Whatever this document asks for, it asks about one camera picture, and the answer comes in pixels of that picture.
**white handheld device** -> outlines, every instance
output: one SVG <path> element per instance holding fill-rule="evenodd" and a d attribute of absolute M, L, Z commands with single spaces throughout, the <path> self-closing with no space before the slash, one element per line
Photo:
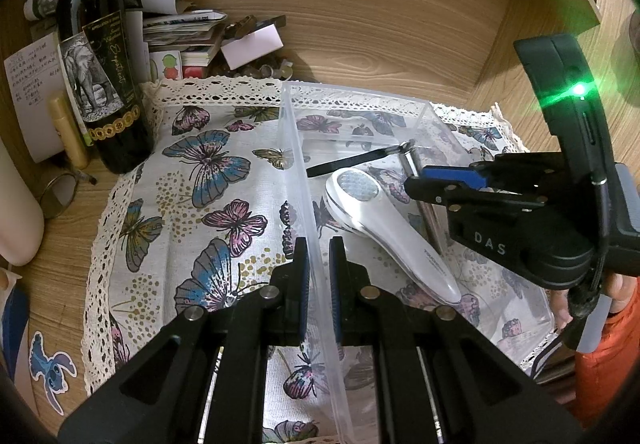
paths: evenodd
<path fill-rule="evenodd" d="M 426 293 L 460 302 L 460 289 L 436 250 L 404 220 L 378 181 L 356 168 L 334 171 L 325 184 L 326 204 L 341 224 L 363 233 L 398 262 Z"/>

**cartoon sticker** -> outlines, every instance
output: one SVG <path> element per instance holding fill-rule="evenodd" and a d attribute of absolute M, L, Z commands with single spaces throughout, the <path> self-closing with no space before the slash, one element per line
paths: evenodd
<path fill-rule="evenodd" d="M 149 63 L 152 81 L 160 78 L 182 79 L 182 63 L 180 62 L 179 50 L 150 52 Z"/>
<path fill-rule="evenodd" d="M 44 382 L 44 393 L 51 407 L 60 415 L 64 416 L 56 395 L 64 394 L 69 386 L 66 384 L 65 371 L 71 377 L 76 377 L 78 371 L 74 362 L 66 352 L 56 352 L 52 358 L 48 358 L 44 353 L 44 338 L 41 332 L 36 332 L 31 341 L 29 350 L 29 371 L 33 380 L 38 381 L 41 377 Z"/>

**stack of papers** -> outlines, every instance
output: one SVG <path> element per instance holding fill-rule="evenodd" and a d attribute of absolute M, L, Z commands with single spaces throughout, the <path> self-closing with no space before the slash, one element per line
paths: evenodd
<path fill-rule="evenodd" d="M 214 46 L 219 44 L 216 25 L 226 14 L 214 10 L 195 10 L 180 15 L 146 18 L 142 24 L 144 41 L 163 50 L 175 46 Z"/>
<path fill-rule="evenodd" d="M 211 63 L 220 49 L 220 44 L 213 46 L 192 46 L 180 53 L 182 65 L 206 67 Z"/>

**metal screw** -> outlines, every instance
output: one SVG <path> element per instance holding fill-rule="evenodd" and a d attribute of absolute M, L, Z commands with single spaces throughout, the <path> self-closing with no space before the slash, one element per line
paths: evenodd
<path fill-rule="evenodd" d="M 411 151 L 412 148 L 414 148 L 414 146 L 415 146 L 415 139 L 409 139 L 404 143 L 400 143 L 398 145 L 398 148 L 400 150 L 400 153 L 408 153 L 409 151 Z"/>
<path fill-rule="evenodd" d="M 361 290 L 360 294 L 364 299 L 376 299 L 380 296 L 380 289 L 374 287 L 373 285 L 365 285 Z"/>
<path fill-rule="evenodd" d="M 275 285 L 265 285 L 260 289 L 260 296 L 264 299 L 274 299 L 278 297 L 280 290 Z"/>
<path fill-rule="evenodd" d="M 456 317 L 456 310 L 449 305 L 440 305 L 436 307 L 436 316 L 443 321 L 451 321 Z"/>
<path fill-rule="evenodd" d="M 196 319 L 202 318 L 204 309 L 199 305 L 191 305 L 191 307 L 184 310 L 184 317 L 189 321 L 196 321 Z"/>

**wine bottle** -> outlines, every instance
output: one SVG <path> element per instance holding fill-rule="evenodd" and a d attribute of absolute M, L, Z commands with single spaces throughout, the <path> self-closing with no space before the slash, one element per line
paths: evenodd
<path fill-rule="evenodd" d="M 134 169 L 153 148 L 131 77 L 122 9 L 122 0 L 59 0 L 56 7 L 69 97 L 113 173 Z"/>

